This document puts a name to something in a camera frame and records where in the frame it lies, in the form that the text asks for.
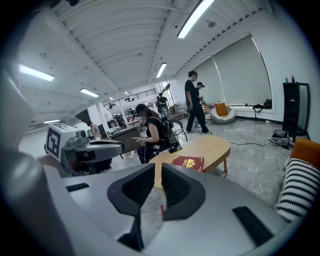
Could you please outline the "black chair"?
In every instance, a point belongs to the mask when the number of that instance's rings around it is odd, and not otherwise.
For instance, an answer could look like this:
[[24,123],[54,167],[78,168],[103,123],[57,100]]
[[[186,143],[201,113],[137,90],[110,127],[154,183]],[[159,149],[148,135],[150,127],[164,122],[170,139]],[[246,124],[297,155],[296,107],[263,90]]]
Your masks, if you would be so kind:
[[184,138],[185,138],[186,142],[188,142],[188,137],[187,137],[187,134],[186,134],[186,132],[184,130],[182,122],[180,120],[178,120],[178,119],[169,119],[168,121],[170,123],[173,135],[175,136],[175,139],[176,139],[176,143],[175,144],[171,144],[170,147],[175,146],[175,145],[180,145],[181,146],[179,138],[178,138],[179,135],[184,135]]

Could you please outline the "black mezzanine railing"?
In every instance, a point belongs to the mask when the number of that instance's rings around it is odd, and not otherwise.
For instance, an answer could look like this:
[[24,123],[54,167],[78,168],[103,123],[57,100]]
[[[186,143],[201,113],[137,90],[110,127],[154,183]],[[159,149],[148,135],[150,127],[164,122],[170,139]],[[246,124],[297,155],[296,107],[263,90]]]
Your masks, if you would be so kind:
[[111,102],[107,102],[107,103],[103,103],[102,105],[109,109],[113,109],[115,107],[119,107],[119,106],[123,106],[125,104],[137,101],[137,100],[142,100],[142,99],[146,99],[148,97],[154,97],[157,95],[156,89],[149,89],[149,90],[145,90],[139,93],[135,93],[135,94],[131,94],[129,96],[120,98],[118,100],[114,100]]

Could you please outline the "ceiling tube light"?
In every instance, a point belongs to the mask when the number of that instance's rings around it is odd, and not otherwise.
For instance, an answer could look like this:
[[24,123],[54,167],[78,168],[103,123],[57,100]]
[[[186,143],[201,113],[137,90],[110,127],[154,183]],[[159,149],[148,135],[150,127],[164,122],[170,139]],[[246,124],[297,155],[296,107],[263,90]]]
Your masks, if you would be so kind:
[[159,77],[162,75],[162,73],[163,73],[164,69],[166,68],[166,66],[167,66],[167,63],[166,63],[166,62],[163,62],[163,63],[160,65],[160,68],[159,68],[159,70],[158,70],[158,72],[157,72],[157,74],[156,74],[156,78],[159,78]]
[[91,96],[91,97],[94,97],[94,98],[98,98],[98,97],[99,97],[99,95],[98,95],[97,93],[92,92],[92,91],[90,91],[90,90],[88,90],[88,89],[86,89],[86,88],[82,88],[82,89],[80,90],[80,92],[83,93],[83,94],[89,95],[89,96]]
[[36,77],[36,78],[48,81],[48,82],[52,82],[55,79],[53,75],[46,74],[44,72],[32,69],[22,64],[19,65],[19,72],[25,75],[29,75],[32,77]]
[[200,0],[179,30],[177,38],[184,39],[200,17],[214,2],[215,0]]

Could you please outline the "dark wooden counter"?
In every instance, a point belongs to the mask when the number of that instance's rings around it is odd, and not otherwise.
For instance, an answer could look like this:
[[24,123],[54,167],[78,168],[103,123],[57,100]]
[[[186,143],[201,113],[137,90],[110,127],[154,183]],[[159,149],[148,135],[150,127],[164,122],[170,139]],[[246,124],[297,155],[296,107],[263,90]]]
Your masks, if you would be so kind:
[[116,132],[110,136],[113,141],[119,141],[124,144],[123,154],[132,152],[141,147],[141,144],[132,140],[132,138],[139,138],[140,133],[137,126],[127,128]]

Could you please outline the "orange sofa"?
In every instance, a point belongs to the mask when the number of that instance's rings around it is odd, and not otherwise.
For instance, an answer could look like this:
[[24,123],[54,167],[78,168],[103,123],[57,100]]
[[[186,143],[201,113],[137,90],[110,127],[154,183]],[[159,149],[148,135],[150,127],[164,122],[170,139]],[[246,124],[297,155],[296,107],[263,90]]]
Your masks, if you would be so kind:
[[290,156],[308,162],[320,170],[320,143],[305,138],[298,138],[295,141]]

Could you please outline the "orange square cushion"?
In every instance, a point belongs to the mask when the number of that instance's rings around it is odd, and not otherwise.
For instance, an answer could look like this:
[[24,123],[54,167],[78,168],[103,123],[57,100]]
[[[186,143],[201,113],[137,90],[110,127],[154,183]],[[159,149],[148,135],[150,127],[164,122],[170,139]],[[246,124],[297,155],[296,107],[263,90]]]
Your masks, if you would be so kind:
[[217,115],[220,117],[226,117],[228,115],[228,108],[224,102],[215,104]]

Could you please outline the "grey roller blind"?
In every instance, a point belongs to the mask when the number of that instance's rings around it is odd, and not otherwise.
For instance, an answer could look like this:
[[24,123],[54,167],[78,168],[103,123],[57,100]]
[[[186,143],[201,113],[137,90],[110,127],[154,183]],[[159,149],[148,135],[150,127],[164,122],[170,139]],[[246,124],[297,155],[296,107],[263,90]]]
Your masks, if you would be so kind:
[[271,99],[267,70],[253,38],[247,36],[213,56],[227,104],[263,104]]
[[204,85],[200,90],[200,96],[207,104],[225,102],[222,81],[216,63],[211,56],[206,61],[195,68],[197,81]]

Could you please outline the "black white striped blanket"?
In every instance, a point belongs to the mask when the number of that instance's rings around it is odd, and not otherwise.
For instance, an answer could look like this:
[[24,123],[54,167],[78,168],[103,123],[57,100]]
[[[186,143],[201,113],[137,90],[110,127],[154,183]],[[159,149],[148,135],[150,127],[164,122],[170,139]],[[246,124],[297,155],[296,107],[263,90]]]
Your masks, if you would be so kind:
[[284,165],[284,179],[275,211],[291,223],[312,208],[320,193],[320,170],[314,165],[290,157]]

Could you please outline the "person's left forearm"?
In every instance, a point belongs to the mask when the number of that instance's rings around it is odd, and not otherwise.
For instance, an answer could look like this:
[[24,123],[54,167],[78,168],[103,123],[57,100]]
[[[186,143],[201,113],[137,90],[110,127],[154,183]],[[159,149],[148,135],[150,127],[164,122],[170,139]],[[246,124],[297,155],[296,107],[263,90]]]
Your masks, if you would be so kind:
[[42,155],[37,158],[46,173],[57,173],[63,170],[61,163],[50,154]]

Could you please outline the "black cabinet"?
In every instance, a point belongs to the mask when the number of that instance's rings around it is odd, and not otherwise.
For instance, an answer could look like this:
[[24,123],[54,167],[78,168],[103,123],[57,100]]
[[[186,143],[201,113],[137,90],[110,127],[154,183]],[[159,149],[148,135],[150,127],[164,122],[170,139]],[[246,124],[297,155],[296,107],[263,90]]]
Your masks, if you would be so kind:
[[309,84],[284,82],[283,95],[282,129],[294,136],[306,136],[310,114]]

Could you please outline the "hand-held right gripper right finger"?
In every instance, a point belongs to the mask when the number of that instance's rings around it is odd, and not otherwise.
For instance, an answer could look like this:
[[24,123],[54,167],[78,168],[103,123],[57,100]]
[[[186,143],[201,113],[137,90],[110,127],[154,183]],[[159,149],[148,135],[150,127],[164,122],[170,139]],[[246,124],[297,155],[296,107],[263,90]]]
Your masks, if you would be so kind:
[[188,219],[204,203],[206,191],[194,177],[201,173],[179,165],[163,163],[161,185],[166,197],[163,220],[179,221]]

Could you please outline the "oval wooden table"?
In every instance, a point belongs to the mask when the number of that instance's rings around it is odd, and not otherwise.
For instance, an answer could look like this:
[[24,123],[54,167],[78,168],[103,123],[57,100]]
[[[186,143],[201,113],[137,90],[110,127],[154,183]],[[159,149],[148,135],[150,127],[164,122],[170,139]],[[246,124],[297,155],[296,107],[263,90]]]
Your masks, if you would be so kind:
[[230,155],[230,143],[220,136],[210,134],[194,138],[182,145],[182,149],[176,152],[163,152],[153,159],[150,163],[155,164],[154,187],[162,189],[162,164],[170,164],[176,156],[184,157],[202,157],[203,171],[205,173],[214,172],[216,167],[224,164],[224,175],[228,173],[227,157]]

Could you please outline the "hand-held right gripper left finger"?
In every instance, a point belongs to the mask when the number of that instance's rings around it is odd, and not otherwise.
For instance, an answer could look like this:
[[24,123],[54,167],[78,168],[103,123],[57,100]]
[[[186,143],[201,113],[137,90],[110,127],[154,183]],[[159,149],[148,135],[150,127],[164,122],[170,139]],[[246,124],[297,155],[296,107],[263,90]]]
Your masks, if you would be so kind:
[[141,208],[155,184],[155,164],[139,165],[138,170],[113,182],[107,196],[116,210],[133,217],[130,232],[117,241],[140,252],[144,248],[141,232]]

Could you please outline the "red book with gold print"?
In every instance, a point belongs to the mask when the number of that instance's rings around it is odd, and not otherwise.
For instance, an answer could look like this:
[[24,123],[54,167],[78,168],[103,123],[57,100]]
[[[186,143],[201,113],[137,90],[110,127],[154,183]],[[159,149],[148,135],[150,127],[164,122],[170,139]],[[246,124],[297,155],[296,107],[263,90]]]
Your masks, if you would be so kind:
[[202,172],[204,169],[204,158],[194,156],[179,156],[177,155],[172,161],[173,165],[181,166],[188,169],[193,169]]

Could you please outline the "black bag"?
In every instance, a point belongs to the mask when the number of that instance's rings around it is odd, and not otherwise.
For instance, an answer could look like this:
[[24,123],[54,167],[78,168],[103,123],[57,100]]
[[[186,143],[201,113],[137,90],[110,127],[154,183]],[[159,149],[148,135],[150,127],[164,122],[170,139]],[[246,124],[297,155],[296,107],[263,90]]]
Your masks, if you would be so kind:
[[255,113],[260,113],[262,110],[272,109],[272,100],[266,99],[263,104],[256,104],[252,107]]

